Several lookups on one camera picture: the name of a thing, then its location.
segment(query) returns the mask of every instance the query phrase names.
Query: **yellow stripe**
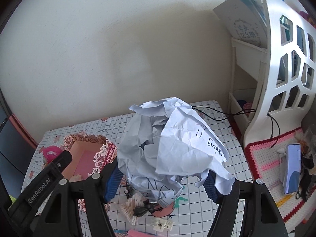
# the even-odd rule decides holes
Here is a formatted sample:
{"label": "yellow stripe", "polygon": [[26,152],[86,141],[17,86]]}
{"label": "yellow stripe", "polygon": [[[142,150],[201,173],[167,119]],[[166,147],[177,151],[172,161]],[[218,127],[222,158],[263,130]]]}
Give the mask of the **yellow stripe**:
{"label": "yellow stripe", "polygon": [[276,202],[276,206],[279,208],[279,207],[282,206],[284,203],[286,203],[292,196],[293,196],[293,194],[288,194],[288,195],[284,196],[284,198],[282,198],[281,200],[279,200],[278,202]]}

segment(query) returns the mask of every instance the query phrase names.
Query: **hexagonal cutout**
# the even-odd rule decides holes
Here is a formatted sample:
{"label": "hexagonal cutout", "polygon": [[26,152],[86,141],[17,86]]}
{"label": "hexagonal cutout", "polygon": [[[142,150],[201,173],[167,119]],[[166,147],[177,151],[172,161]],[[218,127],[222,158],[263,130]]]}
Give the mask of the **hexagonal cutout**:
{"label": "hexagonal cutout", "polygon": [[306,44],[305,44],[305,35],[304,30],[300,28],[299,26],[296,26],[296,43],[298,47],[302,50],[302,52],[306,56]]}
{"label": "hexagonal cutout", "polygon": [[302,84],[304,85],[304,86],[306,86],[306,84],[307,84],[307,68],[308,68],[309,66],[306,64],[306,63],[304,63],[304,66],[303,66],[303,73],[302,73],[302,76],[301,76],[301,81],[302,81]]}
{"label": "hexagonal cutout", "polygon": [[305,87],[308,89],[312,89],[314,74],[315,74],[315,70],[312,67],[308,66],[307,79],[306,79],[306,85],[305,85]]}
{"label": "hexagonal cutout", "polygon": [[298,108],[303,108],[305,106],[306,102],[308,101],[308,99],[309,99],[309,96],[307,94],[303,94],[302,98],[298,104]]}
{"label": "hexagonal cutout", "polygon": [[293,106],[295,99],[297,97],[297,94],[299,92],[298,86],[294,86],[291,90],[290,90],[290,95],[289,98],[286,102],[286,108],[290,108]]}
{"label": "hexagonal cutout", "polygon": [[288,81],[288,54],[284,55],[280,59],[279,73],[276,81],[276,85],[286,83]]}
{"label": "hexagonal cutout", "polygon": [[316,62],[316,58],[315,58],[316,51],[315,51],[314,39],[313,39],[313,37],[310,34],[307,34],[307,36],[308,36],[308,44],[309,44],[309,58],[312,61]]}
{"label": "hexagonal cutout", "polygon": [[285,92],[279,93],[278,95],[273,97],[270,108],[269,108],[269,112],[278,110],[284,98],[285,98]]}
{"label": "hexagonal cutout", "polygon": [[284,15],[280,18],[281,28],[281,45],[285,45],[293,41],[293,23]]}
{"label": "hexagonal cutout", "polygon": [[298,56],[296,51],[292,51],[292,78],[298,76],[300,71],[301,58]]}

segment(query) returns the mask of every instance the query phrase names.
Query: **grid tablecloth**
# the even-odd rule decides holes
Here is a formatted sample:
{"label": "grid tablecloth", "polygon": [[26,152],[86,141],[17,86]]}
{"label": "grid tablecloth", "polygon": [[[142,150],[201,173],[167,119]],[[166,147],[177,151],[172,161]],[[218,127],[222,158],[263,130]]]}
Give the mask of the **grid tablecloth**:
{"label": "grid tablecloth", "polygon": [[[219,104],[214,101],[204,101],[192,103],[194,106],[208,106],[219,111],[222,111]],[[215,112],[211,109],[200,108],[201,111],[210,115],[212,118],[224,119],[225,116],[219,112]],[[215,121],[204,114],[199,115],[210,126],[218,138],[222,141],[227,148],[230,159],[228,162],[224,162],[226,169],[234,174],[238,180],[252,181],[252,175],[250,173],[246,158],[243,150],[233,135],[231,126],[228,120]],[[123,135],[124,128],[130,121],[133,114],[126,114],[108,119],[101,119],[91,121],[83,124],[77,124],[74,126],[63,127],[55,130],[51,130],[45,133],[42,141],[38,145],[31,163],[28,167],[26,177],[23,182],[22,190],[40,173],[43,168],[43,154],[40,152],[41,148],[51,145],[61,146],[64,143],[64,137],[69,134],[93,134],[104,135],[110,141],[119,145],[120,139]],[[132,227],[126,222],[123,215],[119,212],[119,203],[126,201],[126,195],[124,194],[125,187],[119,186],[115,198],[111,200],[110,209],[108,211],[108,217],[110,219],[113,229],[117,230],[129,230],[135,229],[147,233],[159,234],[159,235],[172,235],[182,237],[204,237],[207,235],[213,219],[215,217],[218,205],[208,199],[204,187],[197,188],[194,183],[198,181],[197,177],[189,177],[183,180],[185,186],[182,197],[186,198],[188,202],[180,201],[179,208],[174,209],[171,213],[174,225],[172,231],[163,233],[155,232],[151,226],[153,216],[141,217],[136,227]],[[46,204],[47,200],[39,208],[41,212]],[[233,230],[233,237],[239,236],[241,229],[241,222],[243,218],[244,201],[240,200],[238,205],[238,211]],[[83,236],[90,237],[90,229],[85,212],[80,211],[80,221],[83,231]]]}

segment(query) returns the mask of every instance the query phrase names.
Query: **crocheted rug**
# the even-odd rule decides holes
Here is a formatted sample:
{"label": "crocheted rug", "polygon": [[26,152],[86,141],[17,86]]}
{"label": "crocheted rug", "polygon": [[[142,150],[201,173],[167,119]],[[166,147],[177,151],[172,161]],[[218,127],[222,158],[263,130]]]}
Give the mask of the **crocheted rug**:
{"label": "crocheted rug", "polygon": [[297,143],[294,138],[295,131],[302,132],[302,129],[297,128],[281,135],[272,149],[270,147],[276,138],[250,143],[245,148],[245,156],[253,177],[261,178],[268,187],[288,232],[293,231],[316,206],[315,187],[310,198],[304,202],[302,198],[295,198],[296,193],[285,195],[280,181],[280,161],[277,150],[286,148],[288,144]]}

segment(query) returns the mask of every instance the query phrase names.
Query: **white paper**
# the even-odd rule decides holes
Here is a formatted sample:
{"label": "white paper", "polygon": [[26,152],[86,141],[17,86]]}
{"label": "white paper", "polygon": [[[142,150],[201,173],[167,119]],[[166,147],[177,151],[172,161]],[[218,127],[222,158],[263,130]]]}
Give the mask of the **white paper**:
{"label": "white paper", "polygon": [[196,175],[199,187],[211,169],[217,190],[230,193],[235,178],[222,166],[228,151],[189,104],[167,98],[130,110],[136,114],[121,139],[118,166],[136,190],[166,207],[180,196],[183,177]]}

